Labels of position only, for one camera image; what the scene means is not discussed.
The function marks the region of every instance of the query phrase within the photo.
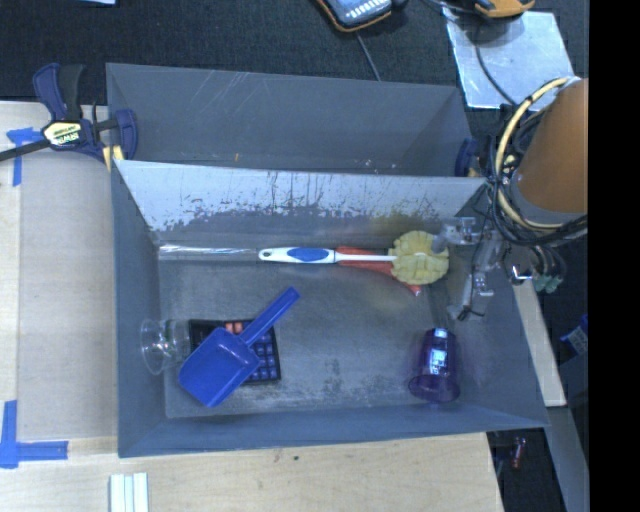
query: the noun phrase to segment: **clamp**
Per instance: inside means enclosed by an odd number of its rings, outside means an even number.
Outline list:
[[[75,151],[109,167],[111,148],[100,140],[100,132],[116,128],[120,139],[119,154],[126,159],[133,158],[138,144],[133,111],[117,110],[114,118],[98,122],[94,108],[93,122],[84,119],[77,100],[78,81],[83,71],[84,66],[80,64],[61,66],[52,63],[35,73],[33,87],[38,100],[51,114],[51,121],[40,130],[40,140],[0,152],[0,162],[51,148],[54,151]]]

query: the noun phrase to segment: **black calculator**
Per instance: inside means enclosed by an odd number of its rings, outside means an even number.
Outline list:
[[[213,332],[214,329],[222,327],[232,334],[240,334],[252,320],[189,320],[189,339],[191,340],[191,353]],[[277,382],[282,378],[280,373],[280,359],[278,356],[278,345],[276,343],[276,333],[271,327],[253,345],[251,345],[258,358],[260,366],[253,372],[242,385],[264,384]]]

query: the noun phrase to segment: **orange object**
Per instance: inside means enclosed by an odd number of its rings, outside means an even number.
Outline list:
[[[365,249],[358,249],[356,247],[348,247],[348,246],[340,246],[335,249],[337,252],[341,252],[343,254],[375,254],[372,251],[367,251]],[[355,267],[362,268],[365,270],[373,270],[374,272],[380,272],[382,274],[386,274],[392,279],[395,279],[399,283],[405,285],[411,293],[413,293],[416,297],[422,293],[422,286],[416,284],[407,284],[395,278],[393,274],[391,274],[391,269],[393,268],[393,263],[390,261],[339,261],[338,265],[342,265],[344,267]]]

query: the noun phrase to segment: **electronic device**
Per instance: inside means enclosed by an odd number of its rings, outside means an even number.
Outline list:
[[[408,0],[318,0],[334,26],[342,32],[352,32],[404,8]]]

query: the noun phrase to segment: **scoop handle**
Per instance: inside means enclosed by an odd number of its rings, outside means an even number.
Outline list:
[[[253,343],[267,332],[278,319],[284,315],[295,301],[300,298],[298,291],[290,286],[280,297],[274,300],[267,308],[260,313],[238,337],[250,347]]]

